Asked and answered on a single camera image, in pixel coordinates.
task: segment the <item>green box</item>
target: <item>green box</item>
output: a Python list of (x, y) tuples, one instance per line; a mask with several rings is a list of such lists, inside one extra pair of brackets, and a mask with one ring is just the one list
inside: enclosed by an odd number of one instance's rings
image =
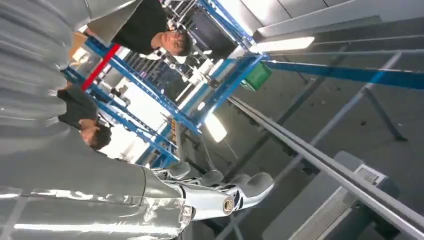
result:
[(271, 76), (271, 69), (263, 63), (259, 63), (247, 76), (241, 81), (241, 85), (248, 90), (258, 91), (265, 81)]

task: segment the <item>robotic hand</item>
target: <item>robotic hand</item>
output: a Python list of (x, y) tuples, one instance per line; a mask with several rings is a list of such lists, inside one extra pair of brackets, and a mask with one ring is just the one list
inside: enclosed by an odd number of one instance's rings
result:
[(186, 162), (179, 162), (168, 169), (154, 168), (152, 171), (165, 184), (180, 189), (186, 205), (194, 209), (193, 221), (224, 217), (255, 206), (274, 186), (272, 177), (264, 172), (253, 177), (239, 175), (229, 183), (221, 182), (224, 176), (218, 170), (209, 171), (198, 178), (185, 178), (190, 172)]

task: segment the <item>blue steel beam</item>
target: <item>blue steel beam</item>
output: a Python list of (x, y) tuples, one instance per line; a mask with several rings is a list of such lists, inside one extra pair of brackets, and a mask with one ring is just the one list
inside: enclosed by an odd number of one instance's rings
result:
[(214, 8), (208, 4), (205, 0), (199, 0), (199, 4), (206, 9), (206, 11), (224, 27), (224, 29), (235, 39), (236, 43), (240, 45), (244, 50), (249, 51), (250, 46), (246, 46), (244, 43), (244, 39), (248, 39), (251, 45), (253, 45), (254, 42), (252, 37), (250, 37), (241, 27), (241, 29), (237, 28), (235, 25), (229, 23), (227, 20), (225, 20), (219, 13), (217, 13)]
[[(272, 69), (312, 74), (336, 79), (346, 79), (364, 83), (378, 83), (402, 88), (424, 89), (424, 73), (389, 69), (360, 69), (349, 67), (334, 67), (316, 64), (264, 61)], [(377, 73), (383, 76), (377, 82), (372, 82)]]
[(131, 121), (128, 121), (127, 119), (121, 117), (116, 112), (112, 111), (103, 102), (98, 101), (96, 99), (95, 99), (95, 101), (96, 101), (98, 107), (102, 111), (104, 111), (106, 114), (108, 114), (109, 116), (111, 116), (112, 118), (114, 118), (115, 120), (117, 120), (118, 122), (120, 122), (122, 125), (126, 126), (131, 132), (136, 133), (139, 138), (141, 138), (143, 141), (145, 141), (146, 143), (148, 143), (151, 146), (153, 146), (162, 155), (165, 155), (167, 159), (173, 159), (173, 161), (176, 161), (176, 162), (180, 160), (177, 156), (175, 156), (174, 154), (172, 154), (172, 152), (170, 152), (167, 149), (165, 149), (160, 143), (156, 143), (155, 141), (151, 140), (150, 137), (146, 136), (144, 134), (144, 131), (142, 129), (140, 129), (137, 125), (135, 125)]
[[(106, 53), (107, 48), (93, 37), (89, 37), (85, 44), (101, 57)], [(161, 94), (161, 92), (158, 91), (151, 83), (145, 81), (137, 71), (132, 69), (122, 59), (114, 56), (109, 64), (118, 72), (120, 72), (124, 77), (134, 83), (137, 87), (143, 90), (146, 94), (152, 97), (161, 106), (163, 106), (171, 115), (175, 117), (177, 122), (182, 123), (194, 133), (200, 133), (199, 129), (196, 128), (190, 117), (188, 117), (183, 111), (179, 110), (171, 100)]]
[[(228, 66), (232, 63), (236, 62), (236, 59), (226, 59), (219, 67), (217, 70), (215, 70), (215, 72), (210, 76), (212, 79), (217, 78), (219, 75), (221, 75), (221, 73), (228, 68)], [(233, 87), (234, 89), (237, 88), (238, 84), (234, 84)], [(203, 84), (203, 86), (200, 87), (199, 91), (196, 92), (196, 94), (194, 94), (194, 96), (186, 103), (186, 105), (181, 109), (183, 112), (187, 113), (193, 106), (194, 104), (197, 103), (197, 101), (199, 100), (199, 98), (201, 96), (203, 96), (205, 94), (205, 92), (208, 90), (209, 85), (208, 84)], [(204, 119), (204, 117), (206, 117), (206, 115), (204, 115), (205, 113), (203, 113), (202, 115), (196, 114), (198, 116), (198, 118)], [(171, 126), (168, 124), (163, 131), (161, 132), (161, 134), (163, 136), (167, 136), (169, 135), (171, 132)], [(147, 157), (154, 151), (154, 147), (149, 146), (146, 151), (141, 155), (141, 157), (135, 162), (136, 164), (142, 164), (144, 160), (147, 159)], [(167, 165), (165, 164), (171, 164), (173, 163), (172, 161), (170, 162), (165, 162), (165, 161), (159, 161), (159, 159), (156, 159), (152, 164), (151, 167), (155, 167), (155, 168), (164, 168)]]
[[(215, 9), (206, 1), (198, 0), (200, 5), (202, 5), (211, 15), (218, 14)], [(233, 16), (221, 5), (218, 0), (210, 0), (217, 9), (219, 9), (223, 15), (229, 20), (229, 22), (234, 26), (234, 28), (241, 34), (242, 37), (246, 38), (252, 45), (255, 45), (255, 40), (240, 26), (240, 24), (234, 19)]]
[(236, 90), (246, 76), (265, 58), (264, 55), (248, 56), (239, 59), (226, 80), (215, 90), (215, 92), (205, 101), (205, 106), (195, 116), (197, 127), (205, 121), (209, 113), (218, 108)]
[[(67, 67), (65, 70), (62, 71), (62, 73), (65, 74), (67, 78), (73, 79), (72, 76), (74, 76), (75, 78), (78, 79), (77, 81), (80, 84), (82, 84), (82, 83), (85, 82), (85, 78), (80, 73), (78, 73), (77, 71), (75, 71), (74, 69), (72, 69), (71, 67)], [(147, 125), (146, 123), (144, 123), (143, 121), (141, 121), (137, 116), (135, 116), (134, 114), (132, 114), (126, 107), (124, 107), (123, 105), (119, 104), (112, 97), (110, 97), (107, 93), (105, 93), (100, 87), (98, 87), (95, 84), (92, 84), (89, 87), (89, 89), (91, 89), (92, 91), (94, 91), (97, 94), (101, 95), (102, 98), (104, 98), (105, 100), (107, 100), (108, 104), (110, 104), (111, 106), (114, 106), (114, 107), (118, 108), (124, 114), (127, 114), (130, 118), (132, 118), (134, 121), (136, 121), (138, 124), (140, 124), (142, 126), (142, 129), (140, 129), (140, 130), (144, 131), (145, 133), (147, 133), (149, 135), (156, 136), (157, 138), (161, 139), (161, 141), (164, 141), (167, 145), (171, 145), (172, 147), (177, 148), (177, 146), (175, 144), (173, 144), (171, 141), (169, 141), (166, 137), (160, 135), (157, 131), (155, 131), (149, 125)]]

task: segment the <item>metal rail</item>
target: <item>metal rail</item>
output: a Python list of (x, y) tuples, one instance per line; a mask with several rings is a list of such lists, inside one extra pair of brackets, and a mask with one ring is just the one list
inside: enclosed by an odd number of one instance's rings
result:
[(400, 231), (414, 239), (424, 240), (424, 233), (422, 232), (422, 229), (424, 229), (423, 216), (364, 179), (356, 176), (352, 171), (334, 159), (276, 124), (241, 100), (232, 97), (231, 102), (280, 140), (292, 147), (296, 152), (303, 155), (310, 163), (338, 181), (341, 186), (349, 190), (361, 202), (396, 226)]

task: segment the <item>machine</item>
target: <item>machine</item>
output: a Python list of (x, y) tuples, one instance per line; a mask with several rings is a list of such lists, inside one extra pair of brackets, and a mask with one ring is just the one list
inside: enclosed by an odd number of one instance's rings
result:
[(181, 179), (184, 163), (164, 171), (116, 161), (58, 122), (72, 32), (132, 3), (0, 3), (0, 239), (172, 239), (191, 220), (227, 216), (271, 190), (266, 173), (202, 186)]

